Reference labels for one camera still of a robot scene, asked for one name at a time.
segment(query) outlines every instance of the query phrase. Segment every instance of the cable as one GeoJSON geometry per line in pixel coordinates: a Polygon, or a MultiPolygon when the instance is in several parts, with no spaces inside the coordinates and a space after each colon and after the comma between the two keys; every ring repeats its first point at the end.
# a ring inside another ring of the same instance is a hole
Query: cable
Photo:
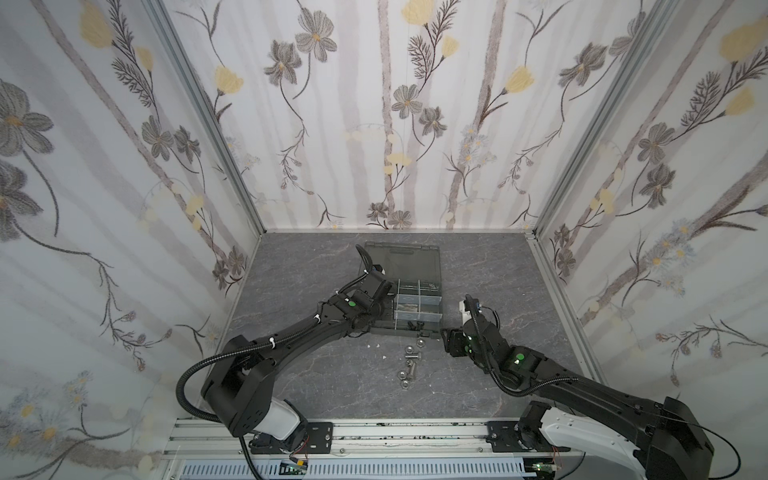
{"type": "Polygon", "coordinates": [[[658,413],[653,413],[653,412],[645,412],[645,413],[649,413],[649,414],[651,414],[653,416],[659,417],[660,419],[671,420],[673,422],[687,423],[688,425],[693,425],[694,427],[699,427],[702,430],[707,430],[709,433],[711,433],[712,435],[715,435],[717,438],[719,438],[720,440],[722,440],[722,441],[724,441],[725,443],[728,444],[728,446],[731,448],[731,450],[733,450],[733,453],[736,454],[736,461],[737,461],[736,468],[731,473],[729,473],[728,475],[723,475],[721,477],[708,477],[708,480],[723,480],[724,478],[731,478],[735,474],[739,473],[739,470],[741,470],[741,455],[739,455],[739,451],[736,450],[736,447],[733,446],[733,443],[729,442],[728,439],[723,437],[721,434],[719,434],[719,433],[717,433],[717,432],[715,432],[713,430],[710,430],[710,429],[708,429],[707,427],[705,427],[703,425],[699,425],[698,423],[688,422],[687,420],[673,419],[672,417],[666,417],[664,415],[659,415],[658,413]]]}
{"type": "Polygon", "coordinates": [[[573,470],[571,470],[570,472],[568,472],[568,473],[566,473],[565,475],[561,476],[560,478],[558,478],[558,480],[563,480],[563,478],[565,478],[565,477],[569,476],[571,473],[573,473],[573,472],[576,472],[576,470],[577,470],[579,467],[581,467],[581,463],[584,461],[584,457],[586,457],[586,456],[587,456],[587,453],[586,453],[586,452],[585,452],[585,453],[582,453],[582,454],[581,454],[581,459],[578,461],[578,463],[577,463],[577,464],[576,464],[576,466],[573,468],[573,470]]]}
{"type": "Polygon", "coordinates": [[[256,480],[263,480],[261,478],[261,475],[259,475],[259,472],[256,471],[256,466],[253,464],[253,459],[250,457],[250,452],[248,451],[248,446],[245,444],[245,437],[238,437],[240,439],[240,448],[243,450],[243,455],[245,456],[245,462],[248,464],[248,469],[250,470],[251,475],[256,480]]]}
{"type": "Polygon", "coordinates": [[[184,394],[184,387],[187,384],[187,381],[190,379],[190,377],[194,375],[196,372],[199,372],[200,370],[204,369],[205,367],[212,365],[216,362],[219,362],[223,359],[228,359],[233,356],[243,355],[244,353],[256,352],[258,350],[262,350],[265,348],[273,348],[276,345],[281,345],[283,343],[290,342],[291,340],[296,339],[304,335],[305,333],[309,332],[319,323],[320,323],[320,320],[318,318],[316,323],[313,323],[308,327],[304,327],[301,330],[297,330],[294,333],[286,335],[281,339],[274,341],[274,343],[264,342],[257,345],[244,346],[242,348],[233,350],[231,352],[219,353],[218,355],[210,356],[206,359],[203,359],[195,363],[189,369],[187,369],[186,372],[182,373],[181,377],[179,377],[179,381],[176,383],[176,401],[179,402],[179,405],[181,405],[182,409],[186,410],[188,413],[196,416],[199,419],[208,420],[209,422],[221,423],[221,421],[219,420],[219,417],[215,416],[213,413],[200,410],[199,408],[192,405],[189,400],[187,400],[187,396],[184,394]]]}
{"type": "Polygon", "coordinates": [[[529,396],[536,390],[542,389],[547,385],[551,385],[552,383],[558,383],[558,382],[577,382],[578,378],[575,377],[567,377],[567,376],[555,376],[550,379],[542,380],[537,385],[528,387],[525,390],[513,390],[504,385],[501,381],[501,379],[496,374],[496,371],[491,367],[491,360],[488,356],[488,349],[485,348],[485,343],[482,341],[482,338],[480,337],[480,325],[478,325],[478,319],[475,315],[475,307],[472,305],[472,297],[467,295],[467,304],[469,305],[469,315],[472,318],[472,323],[475,325],[475,334],[478,337],[478,343],[480,344],[480,350],[482,351],[483,358],[485,360],[485,364],[488,367],[488,371],[491,373],[491,378],[493,379],[493,383],[496,384],[496,386],[504,393],[506,393],[509,396],[513,397],[524,397],[529,396]]]}
{"type": "Polygon", "coordinates": [[[499,322],[499,320],[498,320],[498,313],[496,313],[496,310],[492,309],[488,305],[482,305],[482,307],[483,308],[487,308],[488,310],[491,310],[491,312],[493,313],[493,319],[496,321],[496,329],[497,330],[501,330],[502,329],[501,322],[499,322]]]}

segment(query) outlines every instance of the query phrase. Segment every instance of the screw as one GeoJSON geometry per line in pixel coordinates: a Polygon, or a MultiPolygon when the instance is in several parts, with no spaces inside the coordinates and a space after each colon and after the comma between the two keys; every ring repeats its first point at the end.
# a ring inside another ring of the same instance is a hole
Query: screw
{"type": "Polygon", "coordinates": [[[406,378],[408,380],[416,379],[416,362],[411,363],[411,366],[408,368],[408,373],[406,374],[406,378]]]}

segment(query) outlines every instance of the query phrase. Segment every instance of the black corrugated cable sleeve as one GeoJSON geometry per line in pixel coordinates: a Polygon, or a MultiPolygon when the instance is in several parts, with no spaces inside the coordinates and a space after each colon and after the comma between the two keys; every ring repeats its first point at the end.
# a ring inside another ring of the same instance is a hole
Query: black corrugated cable sleeve
{"type": "MultiPolygon", "coordinates": [[[[317,323],[314,323],[311,326],[305,327],[301,330],[297,330],[294,333],[291,333],[287,336],[284,336],[283,338],[276,340],[274,345],[280,345],[285,342],[289,342],[293,339],[296,339],[305,333],[309,332],[311,329],[313,329],[317,324],[319,324],[319,319],[317,320],[317,323]]],[[[227,353],[219,353],[218,355],[210,356],[204,360],[201,360],[194,365],[192,365],[189,369],[187,369],[186,372],[181,374],[181,377],[179,377],[179,381],[176,383],[176,400],[179,402],[179,405],[181,405],[181,408],[186,410],[191,415],[196,416],[199,419],[208,420],[209,422],[218,422],[220,423],[219,417],[215,416],[213,413],[206,412],[204,410],[200,410],[196,406],[192,405],[189,400],[187,400],[187,396],[184,394],[184,387],[187,384],[187,380],[190,379],[192,375],[199,372],[200,370],[204,369],[205,367],[212,365],[216,362],[219,362],[223,359],[228,359],[233,356],[239,356],[243,355],[245,353],[251,353],[256,352],[261,349],[265,348],[273,348],[273,344],[271,342],[265,342],[265,343],[259,343],[257,345],[250,345],[250,346],[244,346],[242,348],[239,348],[237,350],[233,350],[231,352],[227,353]]]]}
{"type": "Polygon", "coordinates": [[[491,378],[493,379],[493,383],[496,384],[496,386],[504,393],[506,393],[509,396],[514,397],[523,397],[531,395],[536,390],[539,390],[547,385],[551,385],[552,383],[557,382],[577,382],[578,379],[574,377],[554,377],[551,379],[542,380],[539,382],[539,384],[528,387],[525,390],[513,390],[507,387],[502,383],[502,381],[499,379],[498,375],[496,374],[496,371],[491,365],[491,358],[488,356],[488,349],[485,347],[485,343],[482,341],[482,337],[480,336],[480,325],[478,325],[478,319],[475,315],[475,307],[472,305],[472,297],[467,295],[467,304],[469,306],[469,315],[472,317],[472,323],[475,325],[475,334],[478,336],[478,342],[480,343],[480,350],[482,351],[483,359],[485,360],[485,364],[488,366],[488,370],[491,372],[491,378]]]}

